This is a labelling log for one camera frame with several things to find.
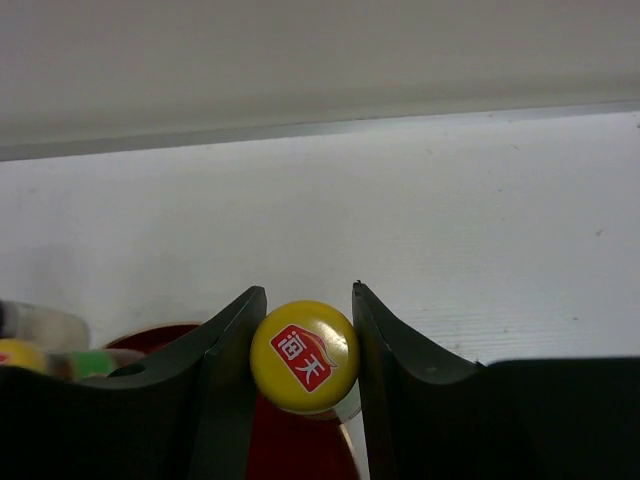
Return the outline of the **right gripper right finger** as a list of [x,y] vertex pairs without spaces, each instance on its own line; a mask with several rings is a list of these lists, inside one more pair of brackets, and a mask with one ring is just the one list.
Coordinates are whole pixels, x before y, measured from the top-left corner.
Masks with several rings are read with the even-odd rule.
[[352,290],[374,479],[635,479],[635,357],[468,361]]

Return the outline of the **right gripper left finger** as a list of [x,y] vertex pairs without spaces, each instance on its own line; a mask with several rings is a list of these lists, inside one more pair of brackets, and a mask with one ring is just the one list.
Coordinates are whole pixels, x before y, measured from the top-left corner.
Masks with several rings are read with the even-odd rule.
[[106,377],[1,370],[5,479],[241,479],[257,391],[253,286],[195,330]]

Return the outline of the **sauce bottle yellow cap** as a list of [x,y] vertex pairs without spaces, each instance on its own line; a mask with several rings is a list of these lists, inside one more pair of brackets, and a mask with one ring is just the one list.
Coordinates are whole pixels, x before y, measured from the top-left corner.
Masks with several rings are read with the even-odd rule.
[[50,352],[26,341],[1,340],[2,366],[19,367],[71,382],[106,377],[143,357],[143,353],[129,349]]
[[295,301],[260,323],[250,347],[259,392],[275,407],[345,423],[360,412],[360,348],[352,323],[322,302]]

